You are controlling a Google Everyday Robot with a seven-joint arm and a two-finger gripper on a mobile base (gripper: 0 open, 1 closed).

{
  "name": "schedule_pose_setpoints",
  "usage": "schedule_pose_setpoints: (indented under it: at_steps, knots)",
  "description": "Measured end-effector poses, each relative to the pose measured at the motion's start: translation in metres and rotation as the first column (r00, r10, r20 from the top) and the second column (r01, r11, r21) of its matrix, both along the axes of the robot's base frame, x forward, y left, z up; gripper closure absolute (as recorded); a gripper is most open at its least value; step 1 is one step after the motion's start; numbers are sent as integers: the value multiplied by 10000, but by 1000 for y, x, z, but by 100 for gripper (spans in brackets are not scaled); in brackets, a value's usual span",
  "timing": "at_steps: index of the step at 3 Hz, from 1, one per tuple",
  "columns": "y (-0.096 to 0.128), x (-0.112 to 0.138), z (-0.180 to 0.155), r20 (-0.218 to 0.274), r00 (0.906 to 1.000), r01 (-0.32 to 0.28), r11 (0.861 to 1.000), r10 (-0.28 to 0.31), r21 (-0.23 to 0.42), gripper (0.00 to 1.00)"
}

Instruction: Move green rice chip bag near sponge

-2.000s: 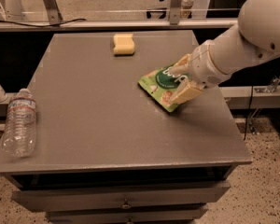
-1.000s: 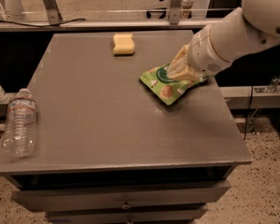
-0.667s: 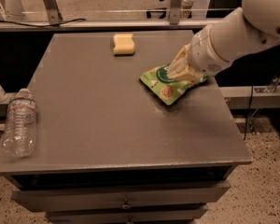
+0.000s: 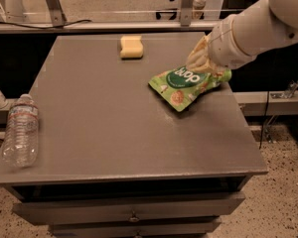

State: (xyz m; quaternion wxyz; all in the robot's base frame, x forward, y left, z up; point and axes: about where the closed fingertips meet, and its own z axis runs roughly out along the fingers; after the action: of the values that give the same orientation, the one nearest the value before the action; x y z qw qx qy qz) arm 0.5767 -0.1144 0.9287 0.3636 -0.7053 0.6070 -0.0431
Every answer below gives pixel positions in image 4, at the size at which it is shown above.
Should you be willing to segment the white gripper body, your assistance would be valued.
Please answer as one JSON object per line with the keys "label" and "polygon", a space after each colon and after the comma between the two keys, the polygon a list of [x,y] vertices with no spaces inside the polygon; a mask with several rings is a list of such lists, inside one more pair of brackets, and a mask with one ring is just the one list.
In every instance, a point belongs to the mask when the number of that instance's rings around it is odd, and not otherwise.
{"label": "white gripper body", "polygon": [[237,44],[233,34],[235,14],[216,24],[209,33],[208,56],[218,66],[238,69],[256,59],[246,54]]}

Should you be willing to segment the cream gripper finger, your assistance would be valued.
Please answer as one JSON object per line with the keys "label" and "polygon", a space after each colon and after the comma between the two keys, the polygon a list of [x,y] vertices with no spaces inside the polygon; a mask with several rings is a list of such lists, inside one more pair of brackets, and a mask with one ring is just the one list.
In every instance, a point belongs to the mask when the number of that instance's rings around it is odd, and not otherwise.
{"label": "cream gripper finger", "polygon": [[186,69],[196,73],[219,73],[225,67],[214,63],[209,56],[209,36],[203,36],[186,60]]}

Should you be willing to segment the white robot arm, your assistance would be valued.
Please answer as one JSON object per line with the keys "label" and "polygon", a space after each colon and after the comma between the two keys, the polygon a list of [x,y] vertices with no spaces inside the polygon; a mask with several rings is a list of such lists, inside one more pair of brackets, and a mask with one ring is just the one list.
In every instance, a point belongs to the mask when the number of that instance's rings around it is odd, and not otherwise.
{"label": "white robot arm", "polygon": [[238,69],[267,51],[298,43],[298,0],[259,0],[231,14],[202,37],[189,54],[194,72]]}

